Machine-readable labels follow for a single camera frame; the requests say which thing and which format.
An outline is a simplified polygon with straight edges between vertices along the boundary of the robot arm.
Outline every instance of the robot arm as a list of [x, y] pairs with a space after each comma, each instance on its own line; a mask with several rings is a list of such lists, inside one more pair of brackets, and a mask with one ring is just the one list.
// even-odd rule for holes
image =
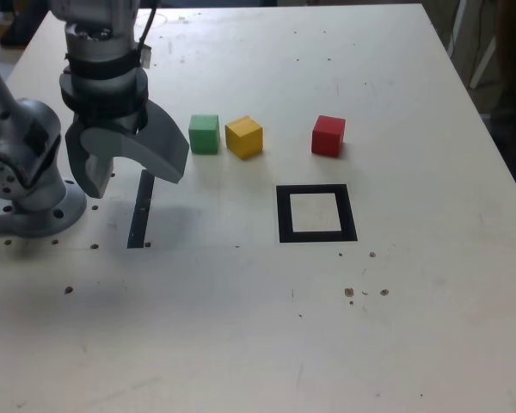
[[69, 65], [59, 78], [74, 112], [65, 142], [77, 181], [62, 180], [56, 156], [61, 126], [44, 103], [16, 101], [0, 78], [0, 233], [38, 237], [62, 231], [101, 198], [114, 157], [129, 157], [170, 182], [183, 176], [189, 145], [175, 122], [148, 99], [134, 40], [139, 0], [52, 0], [65, 21]]
[[140, 67], [144, 38], [134, 41], [138, 0], [52, 0], [65, 21], [69, 66], [59, 79], [74, 113], [65, 135], [71, 171], [84, 192], [101, 198], [113, 157], [129, 157], [170, 182], [183, 176], [189, 145], [175, 122], [148, 99]]

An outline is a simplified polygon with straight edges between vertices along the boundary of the white table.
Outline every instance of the white table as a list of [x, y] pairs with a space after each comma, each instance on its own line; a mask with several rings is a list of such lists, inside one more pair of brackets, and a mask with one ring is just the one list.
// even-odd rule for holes
[[[66, 128], [64, 43], [48, 16], [9, 86]], [[422, 7], [160, 10], [149, 43], [182, 130], [250, 114], [264, 153], [156, 181], [151, 248], [123, 159], [68, 231], [0, 238], [0, 413], [516, 412], [516, 186]], [[359, 241], [280, 244], [299, 183], [346, 183]]]

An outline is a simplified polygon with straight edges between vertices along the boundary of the cable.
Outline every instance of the cable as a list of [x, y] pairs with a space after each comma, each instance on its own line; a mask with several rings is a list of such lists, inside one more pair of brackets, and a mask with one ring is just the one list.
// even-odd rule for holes
[[478, 56], [480, 55], [480, 49], [482, 46], [482, 14], [483, 14], [483, 6], [485, 5], [485, 0], [482, 0], [482, 4], [480, 4], [480, 11], [478, 12], [478, 46], [476, 48], [476, 54], [474, 55], [474, 61], [472, 62], [472, 71], [470, 72], [470, 78], [468, 79], [468, 85], [466, 89], [470, 89], [470, 82], [472, 82], [472, 78], [474, 76], [474, 72], [476, 71], [476, 62], [478, 60]]
[[159, 1], [160, 0], [155, 0], [155, 2], [153, 3], [153, 7], [151, 8], [151, 14], [149, 15], [149, 18], [147, 19], [147, 24], [145, 24], [144, 32], [142, 33], [141, 37], [139, 38], [138, 49], [136, 50], [138, 60], [141, 56], [141, 51], [144, 48], [145, 38], [147, 37], [147, 34], [149, 33], [149, 30], [151, 29], [151, 24], [153, 23], [153, 19], [155, 18], [155, 13], [157, 12], [157, 7], [158, 7]]

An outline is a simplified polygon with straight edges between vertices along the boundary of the wooden block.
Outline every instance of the wooden block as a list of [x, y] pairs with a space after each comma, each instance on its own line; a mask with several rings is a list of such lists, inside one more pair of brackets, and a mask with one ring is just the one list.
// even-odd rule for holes
[[260, 153], [263, 148], [263, 130], [249, 116], [225, 126], [225, 143], [241, 159]]
[[311, 134], [311, 151], [327, 157], [338, 157], [341, 153], [346, 120], [319, 116]]
[[193, 153], [218, 153], [220, 124], [216, 114], [194, 114], [191, 116], [189, 144]]

